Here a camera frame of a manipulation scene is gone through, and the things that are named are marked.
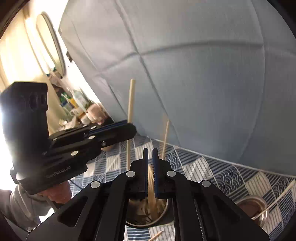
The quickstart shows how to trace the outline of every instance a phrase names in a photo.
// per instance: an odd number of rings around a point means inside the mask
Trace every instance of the mirror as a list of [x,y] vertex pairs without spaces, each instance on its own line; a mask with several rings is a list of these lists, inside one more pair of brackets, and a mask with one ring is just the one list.
[[63,77],[66,74],[64,58],[53,25],[46,13],[37,16],[36,28],[57,72]]

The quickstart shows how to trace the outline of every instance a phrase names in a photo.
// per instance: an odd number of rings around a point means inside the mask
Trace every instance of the checkered pattern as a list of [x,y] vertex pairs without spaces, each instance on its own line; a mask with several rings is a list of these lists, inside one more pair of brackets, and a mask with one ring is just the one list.
[[[131,161],[142,158],[143,148],[149,152],[149,163],[152,163],[152,149],[158,148],[159,156],[163,144],[147,137],[136,135],[131,142]],[[200,182],[208,179],[234,202],[246,196],[260,196],[267,204],[275,201],[286,187],[293,181],[291,177],[275,175],[242,167],[237,164],[203,157],[200,154],[167,145],[164,159],[170,162],[173,170],[185,175],[189,180]],[[126,142],[119,143],[109,152],[102,152],[97,158],[89,161],[88,170],[73,178],[80,187],[91,181],[108,182],[126,171]],[[80,189],[70,183],[73,195]],[[269,209],[268,220],[263,227],[273,241],[282,232],[295,211],[296,185],[288,191],[272,208]],[[159,231],[163,233],[158,240],[174,241],[174,224],[157,226],[148,229],[126,227],[124,241],[147,241]]]

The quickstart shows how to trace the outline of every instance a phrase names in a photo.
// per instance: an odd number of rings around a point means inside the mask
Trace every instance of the screw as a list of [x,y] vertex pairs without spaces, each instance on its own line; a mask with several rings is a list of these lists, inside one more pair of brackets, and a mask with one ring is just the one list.
[[92,188],[98,188],[99,186],[100,186],[100,182],[98,182],[98,181],[94,181],[91,183]]
[[174,176],[176,175],[176,173],[175,173],[174,171],[168,171],[168,172],[167,172],[167,175],[168,175],[169,177],[174,177]]
[[71,156],[75,156],[77,154],[78,154],[78,151],[74,151],[74,152],[71,153]]
[[211,182],[208,181],[208,180],[204,180],[204,181],[202,181],[202,185],[203,185],[204,187],[208,188],[209,186],[211,186]]
[[128,171],[128,172],[126,173],[126,176],[127,176],[127,177],[133,177],[135,174],[136,174],[136,173],[135,173],[134,171]]

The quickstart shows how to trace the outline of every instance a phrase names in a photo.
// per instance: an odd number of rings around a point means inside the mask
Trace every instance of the human hand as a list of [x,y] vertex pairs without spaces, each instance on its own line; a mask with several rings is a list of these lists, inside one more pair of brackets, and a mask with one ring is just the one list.
[[70,184],[68,181],[44,190],[39,194],[42,196],[47,196],[49,200],[55,201],[56,203],[66,203],[72,197]]

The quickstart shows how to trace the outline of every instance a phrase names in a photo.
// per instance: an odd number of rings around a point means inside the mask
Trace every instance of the gray fabric panel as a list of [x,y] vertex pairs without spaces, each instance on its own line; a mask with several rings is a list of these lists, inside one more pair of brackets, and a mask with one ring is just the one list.
[[142,135],[161,139],[166,112],[172,144],[295,174],[296,43],[266,0],[69,0],[65,12],[61,36],[116,121],[135,78]]

